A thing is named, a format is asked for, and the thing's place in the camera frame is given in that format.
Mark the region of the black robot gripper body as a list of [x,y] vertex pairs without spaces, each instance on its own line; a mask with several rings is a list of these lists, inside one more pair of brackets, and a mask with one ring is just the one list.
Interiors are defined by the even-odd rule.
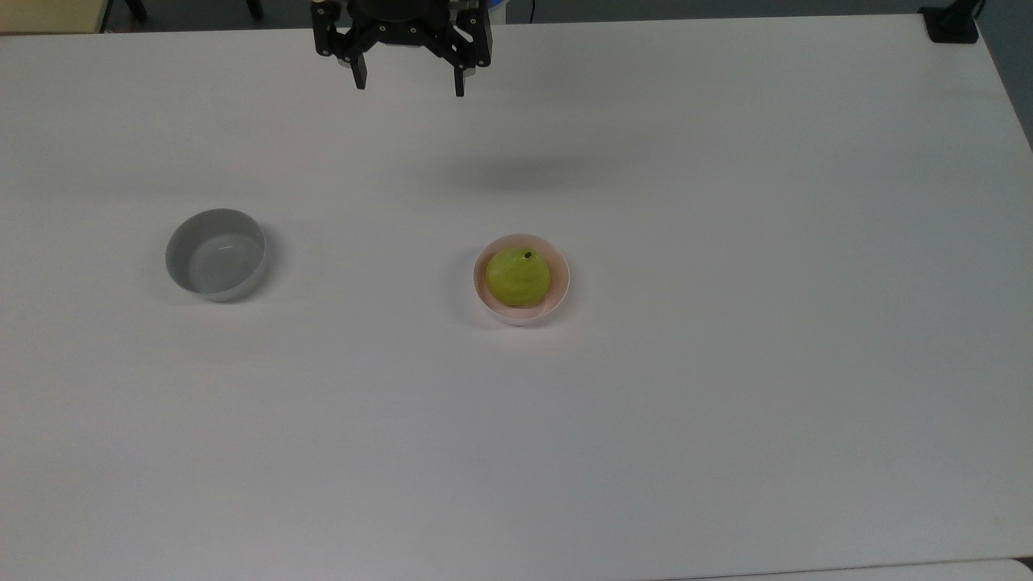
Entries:
[[493,63],[491,1],[312,1],[315,52],[357,66],[377,44],[428,49],[453,69]]

